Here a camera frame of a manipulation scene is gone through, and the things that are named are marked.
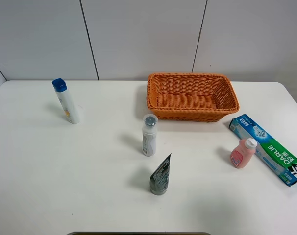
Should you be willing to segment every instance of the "green and white box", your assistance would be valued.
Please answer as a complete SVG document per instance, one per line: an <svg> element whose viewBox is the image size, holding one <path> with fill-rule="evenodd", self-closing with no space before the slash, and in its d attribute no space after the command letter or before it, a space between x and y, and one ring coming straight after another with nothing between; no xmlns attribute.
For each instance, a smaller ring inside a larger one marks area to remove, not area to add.
<svg viewBox="0 0 297 235"><path fill-rule="evenodd" d="M243 114L234 118L229 128L240 138L258 142L256 155L288 186L297 182L297 158L270 134Z"/></svg>

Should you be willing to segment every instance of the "orange wicker basket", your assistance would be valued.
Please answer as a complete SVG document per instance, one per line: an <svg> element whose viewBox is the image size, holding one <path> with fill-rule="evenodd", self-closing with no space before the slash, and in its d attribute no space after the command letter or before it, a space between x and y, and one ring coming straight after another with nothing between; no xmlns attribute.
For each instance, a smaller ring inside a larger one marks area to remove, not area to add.
<svg viewBox="0 0 297 235"><path fill-rule="evenodd" d="M231 83L220 74L154 73L148 108L159 119L215 122L239 110Z"/></svg>

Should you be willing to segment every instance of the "pink bottle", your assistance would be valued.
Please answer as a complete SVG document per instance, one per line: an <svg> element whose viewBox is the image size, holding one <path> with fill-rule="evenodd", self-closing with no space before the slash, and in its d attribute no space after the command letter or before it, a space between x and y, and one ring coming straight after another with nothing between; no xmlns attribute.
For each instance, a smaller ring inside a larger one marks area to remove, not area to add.
<svg viewBox="0 0 297 235"><path fill-rule="evenodd" d="M255 153L257 142L255 139L249 138L246 140L240 140L239 145L231 152L231 163L235 168L243 168L250 161L251 157Z"/></svg>

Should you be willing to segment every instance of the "bottle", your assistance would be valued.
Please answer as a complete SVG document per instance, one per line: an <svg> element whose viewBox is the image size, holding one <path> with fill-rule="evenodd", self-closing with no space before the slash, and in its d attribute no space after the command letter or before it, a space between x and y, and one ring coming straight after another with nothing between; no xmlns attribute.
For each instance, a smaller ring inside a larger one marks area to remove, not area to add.
<svg viewBox="0 0 297 235"><path fill-rule="evenodd" d="M250 161L251 157L255 153L257 147L257 141L249 138L246 140L240 140L239 145L231 152L231 163L235 168L243 168Z"/></svg>
<svg viewBox="0 0 297 235"><path fill-rule="evenodd" d="M152 156L156 152L157 116L147 114L143 117L143 144L142 151L145 156Z"/></svg>
<svg viewBox="0 0 297 235"><path fill-rule="evenodd" d="M79 123L80 117L70 96L69 90L67 89L65 81L61 78L58 78L52 81L52 85L55 88L57 97L67 115L69 122L72 124Z"/></svg>

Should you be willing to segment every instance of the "white bottle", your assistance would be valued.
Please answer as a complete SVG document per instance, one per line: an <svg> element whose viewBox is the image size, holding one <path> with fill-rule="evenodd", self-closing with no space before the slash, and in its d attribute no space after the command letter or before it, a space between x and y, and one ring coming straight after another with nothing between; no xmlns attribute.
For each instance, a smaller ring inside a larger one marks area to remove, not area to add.
<svg viewBox="0 0 297 235"><path fill-rule="evenodd" d="M152 156L156 152L157 116L147 114L143 118L143 144L142 151L145 156Z"/></svg>
<svg viewBox="0 0 297 235"><path fill-rule="evenodd" d="M75 104L70 96L69 90L65 81L61 78L52 81L52 85L55 88L57 97L64 109L69 122L72 124L77 124L80 122L79 113L75 107Z"/></svg>

